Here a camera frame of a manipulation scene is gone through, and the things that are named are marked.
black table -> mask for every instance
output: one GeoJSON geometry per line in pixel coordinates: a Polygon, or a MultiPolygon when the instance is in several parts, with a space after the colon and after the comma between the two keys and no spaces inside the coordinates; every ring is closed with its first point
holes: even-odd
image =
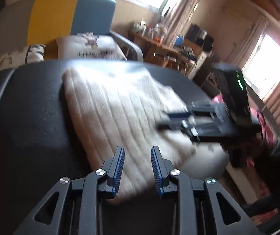
{"type": "MultiPolygon", "coordinates": [[[[171,86],[185,103],[209,101],[183,75],[147,63],[51,60],[1,71],[0,234],[12,234],[61,177],[77,179],[91,172],[74,132],[62,86],[62,72],[71,66],[105,73],[146,68],[157,81],[171,86]]],[[[198,179],[219,177],[227,163],[223,151],[207,151],[198,153],[185,169],[198,179]]],[[[172,201],[161,201],[152,190],[120,206],[104,204],[103,223],[104,234],[168,234],[172,201]]]]}

pillow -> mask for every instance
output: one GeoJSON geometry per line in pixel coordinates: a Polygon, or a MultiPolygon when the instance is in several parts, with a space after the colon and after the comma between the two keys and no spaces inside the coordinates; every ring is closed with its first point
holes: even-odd
{"type": "Polygon", "coordinates": [[[162,157],[175,168],[195,153],[190,139],[180,131],[156,129],[157,121],[167,119],[164,111],[181,112],[186,105],[147,70],[110,77],[88,68],[69,68],[63,82],[72,123],[90,167],[100,169],[117,146],[125,148],[115,203],[154,185],[151,147],[159,146],[162,157]]]}
{"type": "Polygon", "coordinates": [[[111,36],[77,34],[56,39],[59,59],[104,58],[126,60],[111,36]]]}
{"type": "Polygon", "coordinates": [[[45,48],[46,46],[44,44],[34,44],[13,51],[11,54],[1,53],[0,70],[17,68],[32,62],[43,62],[45,48]]]}

chair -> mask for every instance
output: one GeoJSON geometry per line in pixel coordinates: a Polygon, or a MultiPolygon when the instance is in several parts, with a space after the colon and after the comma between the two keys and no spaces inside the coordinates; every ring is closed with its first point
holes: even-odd
{"type": "Polygon", "coordinates": [[[57,59],[56,38],[93,32],[112,36],[128,58],[143,61],[137,45],[110,30],[115,6],[114,0],[19,0],[0,12],[0,53],[43,43],[44,59],[57,59]]]}

patterned cushion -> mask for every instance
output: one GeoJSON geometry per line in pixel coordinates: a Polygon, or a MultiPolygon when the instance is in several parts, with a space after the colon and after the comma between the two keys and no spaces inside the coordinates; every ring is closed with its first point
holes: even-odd
{"type": "Polygon", "coordinates": [[[1,53],[0,70],[17,68],[32,62],[43,62],[45,48],[46,46],[44,44],[34,44],[16,50],[11,54],[1,53]]]}

desk clutter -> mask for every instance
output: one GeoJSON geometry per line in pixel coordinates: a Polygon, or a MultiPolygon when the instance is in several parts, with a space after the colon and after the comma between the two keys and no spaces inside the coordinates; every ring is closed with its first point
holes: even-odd
{"type": "Polygon", "coordinates": [[[142,20],[134,23],[128,37],[141,47],[144,62],[171,68],[192,80],[205,60],[213,57],[214,39],[205,30],[192,25],[185,36],[178,34],[173,47],[169,47],[163,44],[167,32],[161,23],[148,27],[142,20]]]}

